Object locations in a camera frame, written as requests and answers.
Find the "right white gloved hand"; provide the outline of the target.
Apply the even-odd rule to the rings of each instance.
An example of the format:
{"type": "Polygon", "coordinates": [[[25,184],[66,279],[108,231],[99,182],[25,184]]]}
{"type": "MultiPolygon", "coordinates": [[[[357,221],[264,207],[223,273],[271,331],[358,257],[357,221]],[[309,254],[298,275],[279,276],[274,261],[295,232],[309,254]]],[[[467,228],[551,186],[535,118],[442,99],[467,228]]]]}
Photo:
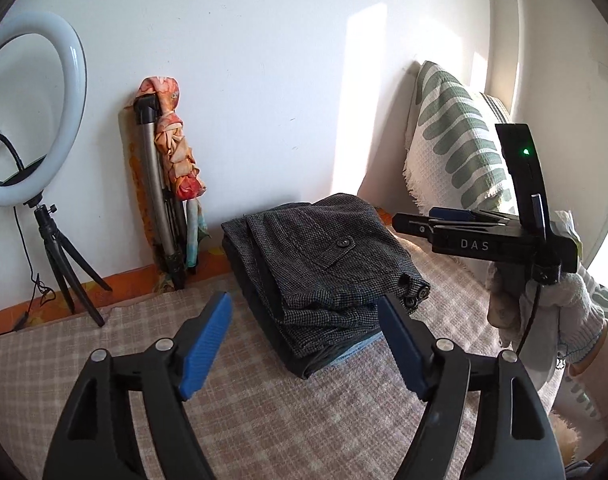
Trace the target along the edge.
{"type": "Polygon", "coordinates": [[[523,266],[494,263],[488,271],[488,322],[500,344],[520,356],[536,389],[558,364],[577,364],[596,346],[604,313],[591,299],[596,281],[584,266],[554,285],[524,278],[523,266]]]}

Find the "right forearm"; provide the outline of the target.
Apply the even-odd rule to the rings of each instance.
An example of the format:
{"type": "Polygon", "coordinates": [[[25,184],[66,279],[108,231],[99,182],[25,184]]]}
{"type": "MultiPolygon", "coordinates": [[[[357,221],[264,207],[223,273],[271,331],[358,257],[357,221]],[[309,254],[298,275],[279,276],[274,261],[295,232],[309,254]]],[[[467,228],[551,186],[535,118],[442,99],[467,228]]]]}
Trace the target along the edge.
{"type": "Polygon", "coordinates": [[[566,367],[553,414],[564,463],[594,460],[608,443],[608,320],[591,352],[566,367]]]}

